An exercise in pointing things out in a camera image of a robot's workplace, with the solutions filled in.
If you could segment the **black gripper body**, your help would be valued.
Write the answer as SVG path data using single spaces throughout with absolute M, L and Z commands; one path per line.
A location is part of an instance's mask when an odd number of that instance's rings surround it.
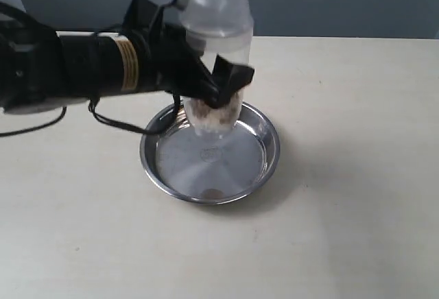
M 166 24 L 161 31 L 138 33 L 140 76 L 139 93 L 171 94 L 217 102 L 220 88 L 202 64 L 200 54 L 186 42 L 183 27 Z

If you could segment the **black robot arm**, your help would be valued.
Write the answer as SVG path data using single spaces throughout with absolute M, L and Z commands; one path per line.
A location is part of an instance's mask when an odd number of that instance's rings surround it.
M 122 24 L 87 34 L 58 34 L 9 4 L 1 13 L 1 107 L 24 115 L 103 97 L 163 91 L 225 106 L 249 85 L 254 69 L 218 56 L 206 68 L 181 26 L 163 9 L 132 0 Z

